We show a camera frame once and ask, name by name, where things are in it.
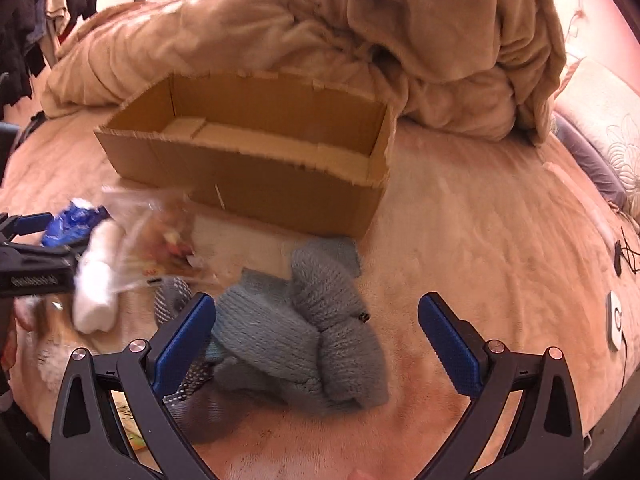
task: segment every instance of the open cardboard box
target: open cardboard box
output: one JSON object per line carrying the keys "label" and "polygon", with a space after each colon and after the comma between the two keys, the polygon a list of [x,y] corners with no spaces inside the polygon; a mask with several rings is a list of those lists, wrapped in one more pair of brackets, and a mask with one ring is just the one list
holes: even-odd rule
{"label": "open cardboard box", "polygon": [[118,174],[315,235],[361,237],[388,177],[385,103],[295,75],[171,75],[96,136]]}

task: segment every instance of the wall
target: wall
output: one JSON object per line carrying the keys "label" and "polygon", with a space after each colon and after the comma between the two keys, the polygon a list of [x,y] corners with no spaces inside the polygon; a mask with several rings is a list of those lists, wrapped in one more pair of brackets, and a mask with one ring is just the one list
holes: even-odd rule
{"label": "wall", "polygon": [[[640,44],[612,0],[554,0],[567,43],[593,57],[640,94]],[[570,23],[574,12],[584,16]]]}

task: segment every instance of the fluffy comforter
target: fluffy comforter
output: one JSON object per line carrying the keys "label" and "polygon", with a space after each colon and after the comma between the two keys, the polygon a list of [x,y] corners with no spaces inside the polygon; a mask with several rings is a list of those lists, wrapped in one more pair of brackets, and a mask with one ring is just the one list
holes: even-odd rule
{"label": "fluffy comforter", "polygon": [[174,0],[65,41],[44,111],[119,104],[165,72],[287,70],[373,91],[446,132],[542,142],[564,66],[553,0]]}

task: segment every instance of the plastic bag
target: plastic bag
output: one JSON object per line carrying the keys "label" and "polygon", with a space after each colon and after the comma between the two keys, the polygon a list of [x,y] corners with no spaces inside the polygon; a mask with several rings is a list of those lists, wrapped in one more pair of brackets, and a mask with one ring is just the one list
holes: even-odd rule
{"label": "plastic bag", "polygon": [[155,285],[165,276],[213,283],[193,246],[195,214],[181,190],[105,189],[103,204],[125,231],[113,264],[112,291]]}

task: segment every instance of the blue gripper pad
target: blue gripper pad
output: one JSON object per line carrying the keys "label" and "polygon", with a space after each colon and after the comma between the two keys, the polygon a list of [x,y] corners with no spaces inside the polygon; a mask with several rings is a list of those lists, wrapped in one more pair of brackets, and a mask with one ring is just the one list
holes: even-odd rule
{"label": "blue gripper pad", "polygon": [[428,294],[418,304],[418,323],[456,391],[472,400],[478,398],[482,391],[480,363]]}
{"label": "blue gripper pad", "polygon": [[[184,379],[191,363],[202,350],[211,329],[216,322],[216,305],[213,298],[207,294],[200,294],[198,303],[193,308],[188,305],[185,310],[190,313],[182,321],[180,328],[173,338],[164,346],[162,353],[156,358],[154,380],[151,384],[156,396],[162,398],[174,394]],[[170,328],[177,319],[165,323]]]}

